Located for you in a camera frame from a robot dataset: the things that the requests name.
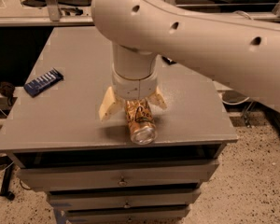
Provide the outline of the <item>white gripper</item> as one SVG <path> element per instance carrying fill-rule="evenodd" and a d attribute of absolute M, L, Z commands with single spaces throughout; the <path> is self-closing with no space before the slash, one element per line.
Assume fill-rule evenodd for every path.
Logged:
<path fill-rule="evenodd" d="M 124 100 L 147 100 L 161 109 L 166 109 L 167 104 L 161 90 L 157 88 L 157 71 L 143 79 L 128 79 L 121 77 L 115 68 L 112 68 L 112 86 L 106 92 L 99 108 L 100 121 L 106 121 L 120 112 L 124 107 Z"/>

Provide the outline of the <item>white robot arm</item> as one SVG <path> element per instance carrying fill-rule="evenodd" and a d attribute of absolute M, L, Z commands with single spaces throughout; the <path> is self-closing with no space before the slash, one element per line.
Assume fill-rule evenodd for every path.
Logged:
<path fill-rule="evenodd" d="M 162 0 L 92 0 L 95 27 L 115 45 L 115 93 L 152 94 L 160 54 L 280 113 L 280 24 L 186 11 Z"/>

